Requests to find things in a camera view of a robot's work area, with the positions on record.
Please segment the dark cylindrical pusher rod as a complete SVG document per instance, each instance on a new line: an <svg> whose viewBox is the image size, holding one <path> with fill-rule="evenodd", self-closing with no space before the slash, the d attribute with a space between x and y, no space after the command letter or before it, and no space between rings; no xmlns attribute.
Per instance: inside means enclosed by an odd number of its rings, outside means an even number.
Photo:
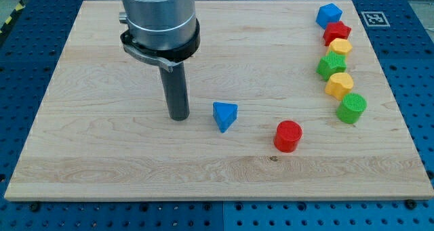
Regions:
<svg viewBox="0 0 434 231"><path fill-rule="evenodd" d="M172 72L160 68L167 109L171 119L183 121L189 117L189 99L186 87L184 63L173 67Z"/></svg>

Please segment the black end effector mount ring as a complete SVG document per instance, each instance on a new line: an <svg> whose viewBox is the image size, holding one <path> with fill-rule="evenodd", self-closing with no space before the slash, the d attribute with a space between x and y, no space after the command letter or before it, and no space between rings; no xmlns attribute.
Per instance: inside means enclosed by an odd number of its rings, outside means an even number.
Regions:
<svg viewBox="0 0 434 231"><path fill-rule="evenodd" d="M174 67L181 64L184 60L190 58L200 46L200 24L198 19L195 21L195 32L190 40L184 45L169 50L156 50L147 48L139 44L127 30L120 35L123 49L131 57L150 64L158 66L168 72L172 72Z"/></svg>

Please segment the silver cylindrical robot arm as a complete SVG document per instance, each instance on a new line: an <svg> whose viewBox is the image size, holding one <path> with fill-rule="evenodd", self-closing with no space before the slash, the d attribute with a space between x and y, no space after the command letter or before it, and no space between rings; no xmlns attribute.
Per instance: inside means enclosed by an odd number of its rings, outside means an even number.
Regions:
<svg viewBox="0 0 434 231"><path fill-rule="evenodd" d="M169 116L183 121L189 116L184 61L200 45L200 24L195 0L122 0L119 21L128 29L121 34L123 49L131 57L157 66Z"/></svg>

